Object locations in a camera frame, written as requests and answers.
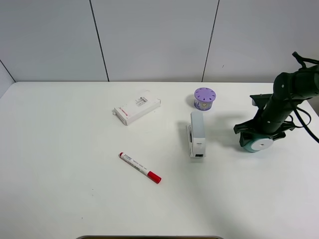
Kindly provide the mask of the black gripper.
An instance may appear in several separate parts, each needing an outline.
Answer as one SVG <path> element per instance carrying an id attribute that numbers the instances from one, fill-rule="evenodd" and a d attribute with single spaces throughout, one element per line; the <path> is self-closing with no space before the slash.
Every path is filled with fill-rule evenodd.
<path id="1" fill-rule="evenodd" d="M 269 137 L 273 141 L 286 137 L 285 131 L 294 130 L 286 118 L 293 111 L 286 100 L 276 100 L 272 94 L 251 95 L 252 103 L 258 108 L 253 119 L 234 126 L 240 133 L 240 146 L 245 147 L 254 135 Z"/>

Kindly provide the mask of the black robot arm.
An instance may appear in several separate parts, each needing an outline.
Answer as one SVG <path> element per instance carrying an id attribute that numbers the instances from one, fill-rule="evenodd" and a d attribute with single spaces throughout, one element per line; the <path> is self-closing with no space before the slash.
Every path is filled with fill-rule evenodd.
<path id="1" fill-rule="evenodd" d="M 319 95 L 319 67 L 302 67 L 294 73 L 281 73 L 273 84 L 273 93 L 251 95 L 252 104 L 258 108 L 253 119 L 234 126 L 234 132 L 240 134 L 240 146 L 249 152 L 257 152 L 268 147 L 275 140 L 286 136 L 285 131 L 294 130 L 294 122 L 287 121 L 294 112 L 302 128 L 315 140 L 319 138 L 302 120 L 299 111 L 309 115 L 298 107 L 303 101 Z"/>

